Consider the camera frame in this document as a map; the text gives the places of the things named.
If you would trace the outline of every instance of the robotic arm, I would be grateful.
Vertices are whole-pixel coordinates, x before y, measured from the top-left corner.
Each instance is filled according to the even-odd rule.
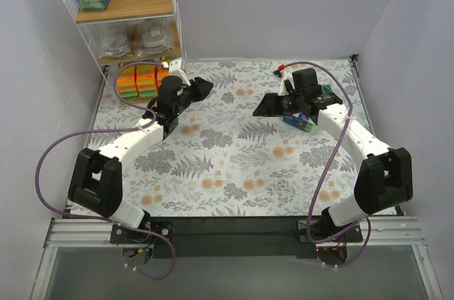
[[[334,93],[322,94],[312,68],[292,75],[284,73],[279,93],[266,94],[253,115],[286,116],[299,112],[339,139],[347,108]],[[359,174],[353,195],[324,209],[321,220],[311,227],[320,238],[413,196],[411,157],[407,150],[391,148],[356,120],[350,120],[342,147],[354,159]]]
[[[103,217],[133,228],[142,228],[149,214],[123,198],[122,165],[128,165],[154,144],[164,140],[178,125],[178,116],[193,102],[204,100],[213,84],[200,77],[188,80],[181,69],[181,59],[169,66],[169,76],[162,80],[158,97],[148,108],[156,113],[156,121],[145,112],[137,122],[140,130],[126,133],[113,142],[77,156],[68,198]]]
[[[146,228],[150,214],[123,198],[122,165],[128,165],[152,145],[164,140],[178,124],[178,116],[192,102],[204,100],[213,84],[200,77],[188,80],[181,60],[171,62],[170,75],[162,80],[159,97],[148,104],[156,122],[98,150],[83,149],[76,161],[68,198],[89,210],[133,228]],[[254,116],[285,116],[303,112],[339,139],[347,108],[334,93],[322,94],[313,69],[284,73],[279,93],[266,94]],[[153,115],[145,112],[143,127]],[[404,148],[393,149],[351,120],[342,146],[358,167],[353,195],[322,211],[312,224],[317,238],[326,238],[367,215],[412,198],[411,157]]]

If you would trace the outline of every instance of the floral tablecloth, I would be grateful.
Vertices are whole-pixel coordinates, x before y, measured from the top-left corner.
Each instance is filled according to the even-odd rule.
[[[306,133],[281,118],[252,112],[265,93],[277,91],[272,71],[283,61],[188,62],[189,77],[214,83],[210,96],[192,104],[165,141],[123,167],[125,197],[152,216],[303,215],[335,140],[324,130]],[[317,62],[344,84],[353,115],[367,126],[364,108],[347,60]],[[336,84],[318,71],[320,84]],[[120,105],[108,86],[94,128],[131,127],[143,112]],[[118,135],[93,135],[99,148]],[[353,192],[355,164],[341,149],[319,194],[314,213]],[[72,212],[89,213],[73,205]],[[395,213],[388,209],[384,213]]]

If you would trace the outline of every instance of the gray wall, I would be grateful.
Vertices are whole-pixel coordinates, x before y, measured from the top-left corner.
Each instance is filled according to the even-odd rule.
[[[390,0],[360,55],[378,136],[408,148],[414,200],[445,299],[454,299],[454,3]]]
[[[189,57],[346,57],[388,0],[179,0]]]
[[[1,0],[0,299],[28,299],[51,213],[34,190],[35,166],[52,141],[87,128],[100,74],[62,0]],[[63,206],[83,138],[57,148],[42,175]]]

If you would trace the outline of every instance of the wooden shelf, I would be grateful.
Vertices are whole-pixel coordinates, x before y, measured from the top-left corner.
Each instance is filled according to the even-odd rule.
[[[150,60],[150,59],[159,59],[160,57],[170,57],[170,56],[178,56],[181,55],[181,47],[179,45],[179,38],[178,38],[178,29],[177,23],[175,20],[170,21],[170,28],[173,32],[173,39],[175,48],[171,48],[169,50],[165,50],[164,52],[153,54],[153,55],[137,55],[137,49],[140,47],[140,38],[139,38],[139,27],[140,24],[132,25],[131,32],[133,36],[133,52],[130,55],[126,55],[124,57],[101,57],[98,59],[98,63],[100,65],[111,65],[111,64],[119,64],[121,62],[133,62],[133,61],[141,61],[141,60]]]
[[[76,23],[173,15],[172,0],[111,0],[106,11],[79,11]]]

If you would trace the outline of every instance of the purple cable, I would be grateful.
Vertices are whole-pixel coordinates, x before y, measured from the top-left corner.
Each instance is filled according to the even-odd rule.
[[[158,64],[158,63],[154,63],[154,62],[134,62],[132,64],[129,64],[129,65],[126,65],[125,67],[123,67],[121,70],[119,70],[114,78],[114,81],[113,81],[113,90],[115,92],[115,95],[117,96],[118,99],[120,99],[123,103],[129,105],[129,106],[132,106],[136,109],[140,109],[140,110],[143,110],[143,111],[148,111],[152,114],[152,120],[145,124],[143,127],[141,128],[116,128],[116,129],[113,129],[113,128],[107,128],[107,129],[101,129],[101,130],[86,130],[86,131],[77,131],[77,132],[73,132],[73,133],[70,133],[69,135],[65,135],[63,137],[61,137],[60,139],[56,140],[54,143],[52,143],[45,151],[44,153],[41,155],[39,161],[38,161],[38,164],[36,165],[36,171],[35,171],[35,190],[36,190],[36,194],[38,195],[38,198],[39,200],[41,201],[41,203],[49,210],[51,210],[52,212],[54,213],[58,213],[59,215],[63,216],[63,217],[69,217],[69,218],[85,218],[85,219],[91,219],[91,220],[101,220],[101,221],[106,221],[106,222],[113,222],[111,219],[109,218],[104,218],[102,216],[89,216],[89,215],[77,215],[75,213],[67,213],[65,211],[61,211],[57,208],[55,208],[54,206],[50,205],[44,198],[43,196],[43,193],[41,192],[41,188],[40,188],[40,172],[41,172],[41,167],[43,166],[43,163],[44,163],[44,159],[47,157],[47,155],[49,154],[49,152],[55,147],[57,146],[58,144],[60,144],[61,142],[63,142],[64,140],[66,139],[69,139],[69,138],[72,138],[72,137],[75,137],[76,135],[89,135],[89,134],[92,134],[92,133],[119,133],[119,132],[133,132],[133,131],[138,131],[138,130],[142,130],[143,128],[147,128],[148,126],[151,126],[155,120],[156,120],[156,113],[152,110],[152,109],[149,109],[147,107],[143,107],[143,106],[140,106],[140,105],[135,105],[135,104],[132,104],[130,103],[129,101],[126,101],[121,95],[120,93],[118,92],[118,89],[116,88],[116,80],[118,79],[118,76],[127,68],[129,67],[132,67],[132,66],[137,66],[137,65],[153,65],[153,66],[162,66],[161,64]],[[175,252],[175,248],[173,246],[173,244],[168,240],[166,239],[165,236],[163,235],[160,235],[158,233],[151,233],[150,231],[146,231],[146,230],[142,230],[142,229],[138,229],[138,228],[132,228],[130,226],[126,226],[126,225],[123,225],[123,224],[119,224],[120,226],[122,226],[123,228],[125,229],[128,229],[128,230],[133,230],[133,231],[136,231],[138,233],[146,233],[148,235],[152,235],[152,236],[155,236],[157,238],[160,238],[161,240],[163,240],[164,242],[167,243],[167,245],[169,245],[170,247],[170,250],[172,251],[172,264],[169,268],[169,270],[167,271],[167,273],[165,273],[164,275],[162,276],[156,276],[156,275],[153,275],[145,270],[142,270],[141,268],[137,268],[135,266],[132,266],[132,265],[128,265],[129,267],[133,267],[133,268],[136,268],[136,270],[138,270],[139,272],[151,277],[152,279],[156,279],[156,280],[162,280],[162,279],[165,279],[166,277],[168,277],[172,272],[173,272],[173,269],[175,268],[175,263],[176,263],[176,259],[177,259],[177,254]]]
[[[321,189],[321,187],[323,185],[323,182],[324,182],[324,180],[326,178],[326,175],[328,174],[329,168],[330,168],[331,164],[333,164],[334,158],[335,158],[336,154],[338,153],[339,148],[341,147],[341,144],[342,144],[342,140],[344,139],[345,133],[347,132],[348,124],[350,123],[350,117],[351,117],[351,115],[353,113],[353,103],[352,103],[350,97],[348,96],[347,91],[343,88],[341,82],[339,82],[339,80],[334,76],[334,74],[329,72],[325,67],[322,67],[322,66],[316,64],[315,62],[296,61],[296,62],[290,62],[289,64],[284,65],[284,67],[282,69],[284,70],[284,69],[286,69],[288,67],[291,67],[293,65],[311,65],[311,66],[317,67],[318,69],[324,71],[339,86],[340,90],[342,91],[342,93],[343,93],[343,95],[344,95],[344,97],[345,97],[345,99],[347,100],[347,103],[348,103],[348,112],[347,112],[347,119],[345,120],[345,125],[343,126],[343,129],[340,132],[340,136],[339,136],[338,142],[336,143],[336,146],[334,147],[333,152],[331,153],[331,155],[330,155],[330,157],[328,159],[328,162],[326,163],[325,168],[323,169],[323,172],[321,173],[321,176],[320,176],[319,182],[317,184],[317,187],[315,189],[314,195],[312,196],[311,204],[309,206],[309,212],[307,214],[307,224],[306,224],[306,226],[307,226],[307,236],[308,236],[309,240],[312,243],[314,243],[314,244],[326,243],[326,242],[329,242],[329,241],[332,241],[332,240],[338,238],[342,234],[344,234],[344,233],[348,232],[349,230],[353,229],[358,224],[358,222],[355,221],[355,222],[351,223],[349,226],[345,227],[343,230],[340,230],[336,234],[334,234],[332,236],[328,236],[327,238],[324,238],[323,240],[314,240],[312,238],[312,235],[311,235],[312,215],[313,215],[313,212],[314,212],[315,203],[317,201],[317,196],[319,195],[320,189]],[[371,227],[370,227],[369,219],[368,218],[366,218],[366,219],[367,219],[367,222],[369,223],[369,229],[368,229],[368,232],[367,232],[366,240],[364,242],[364,245],[361,247],[360,251],[357,253],[357,255],[355,255],[355,257],[350,260],[351,262],[354,262],[354,261],[356,261],[359,258],[359,256],[362,254],[362,252],[366,248],[367,242],[369,241],[369,237],[370,237],[370,233],[371,233]]]

